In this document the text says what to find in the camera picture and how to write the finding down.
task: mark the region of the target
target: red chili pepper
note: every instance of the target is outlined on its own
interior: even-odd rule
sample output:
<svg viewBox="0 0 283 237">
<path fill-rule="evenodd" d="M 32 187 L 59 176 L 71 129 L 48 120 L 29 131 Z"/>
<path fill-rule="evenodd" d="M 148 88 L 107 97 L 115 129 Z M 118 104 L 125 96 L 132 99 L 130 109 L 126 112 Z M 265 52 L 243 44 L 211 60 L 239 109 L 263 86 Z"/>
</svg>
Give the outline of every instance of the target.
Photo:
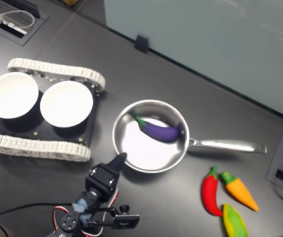
<svg viewBox="0 0 283 237">
<path fill-rule="evenodd" d="M 222 211 L 218 208 L 216 203 L 216 192 L 218 185 L 218 177 L 216 173 L 216 166 L 208 173 L 202 183 L 202 201 L 207 211 L 214 216 L 222 216 Z"/>
</svg>

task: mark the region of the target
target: stainless steel pan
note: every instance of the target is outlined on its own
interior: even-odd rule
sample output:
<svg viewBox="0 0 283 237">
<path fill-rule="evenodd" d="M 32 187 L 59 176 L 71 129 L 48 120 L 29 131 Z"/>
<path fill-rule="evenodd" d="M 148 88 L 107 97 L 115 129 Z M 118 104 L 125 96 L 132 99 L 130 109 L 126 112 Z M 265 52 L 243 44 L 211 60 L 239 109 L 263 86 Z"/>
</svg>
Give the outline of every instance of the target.
<svg viewBox="0 0 283 237">
<path fill-rule="evenodd" d="M 139 130 L 129 114 L 135 111 L 143 120 L 160 126 L 176 126 L 181 135 L 173 143 L 156 141 Z M 186 151 L 194 147 L 263 153 L 263 145 L 239 140 L 196 140 L 190 138 L 186 121 L 173 106 L 159 100 L 142 100 L 126 107 L 117 117 L 113 127 L 113 144 L 116 152 L 127 153 L 126 164 L 140 172 L 160 173 L 173 168 Z"/>
</svg>

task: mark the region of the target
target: purple eggplant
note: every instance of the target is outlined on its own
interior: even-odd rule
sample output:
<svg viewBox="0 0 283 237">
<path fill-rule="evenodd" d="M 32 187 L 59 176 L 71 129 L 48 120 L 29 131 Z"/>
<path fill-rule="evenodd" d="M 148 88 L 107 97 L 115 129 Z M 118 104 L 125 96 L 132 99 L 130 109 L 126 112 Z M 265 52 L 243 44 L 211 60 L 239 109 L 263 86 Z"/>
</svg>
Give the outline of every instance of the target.
<svg viewBox="0 0 283 237">
<path fill-rule="evenodd" d="M 176 127 L 161 127 L 150 122 L 142 120 L 135 113 L 131 113 L 139 125 L 139 129 L 149 137 L 161 142 L 174 142 L 179 136 L 179 130 Z"/>
</svg>

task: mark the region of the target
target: pan handle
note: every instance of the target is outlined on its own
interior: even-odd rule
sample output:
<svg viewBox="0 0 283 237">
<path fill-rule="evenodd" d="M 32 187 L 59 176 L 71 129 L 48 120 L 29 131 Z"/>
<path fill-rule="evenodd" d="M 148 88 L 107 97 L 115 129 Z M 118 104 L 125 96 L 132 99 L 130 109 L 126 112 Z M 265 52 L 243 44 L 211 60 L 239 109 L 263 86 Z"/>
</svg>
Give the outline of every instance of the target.
<svg viewBox="0 0 283 237">
<path fill-rule="evenodd" d="M 248 153 L 267 153 L 265 145 L 240 140 L 196 140 L 190 138 L 189 148 L 191 147 L 217 148 Z"/>
</svg>

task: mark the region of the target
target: black table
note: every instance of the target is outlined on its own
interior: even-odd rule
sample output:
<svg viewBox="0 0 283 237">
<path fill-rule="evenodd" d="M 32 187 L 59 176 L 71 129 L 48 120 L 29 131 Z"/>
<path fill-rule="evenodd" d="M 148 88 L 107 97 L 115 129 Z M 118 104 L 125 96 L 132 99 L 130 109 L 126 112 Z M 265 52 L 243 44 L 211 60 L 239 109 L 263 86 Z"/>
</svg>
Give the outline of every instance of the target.
<svg viewBox="0 0 283 237">
<path fill-rule="evenodd" d="M 89 2 L 78 6 L 84 9 Z M 129 204 L 138 213 L 138 227 L 105 230 L 104 236 L 225 236 L 222 220 L 209 215 L 200 188 L 212 165 L 239 176 L 260 208 L 255 213 L 218 186 L 219 205 L 231 204 L 252 237 L 283 237 L 283 191 L 265 180 L 274 151 L 283 136 L 283 119 L 163 59 L 143 54 L 132 43 L 51 1 L 40 1 L 50 19 L 21 48 L 0 36 L 0 74 L 10 58 L 23 56 L 52 63 L 84 66 L 106 78 L 92 138 L 89 163 L 0 155 L 0 211 L 33 202 L 71 202 L 84 189 L 90 167 L 115 156 L 112 126 L 123 108 L 142 99 L 175 106 L 198 139 L 241 139 L 266 144 L 266 155 L 196 152 L 173 169 L 142 174 L 128 167 L 119 181 L 116 205 Z M 0 216 L 0 223 L 22 237 L 53 231 L 50 207 L 34 207 Z"/>
</svg>

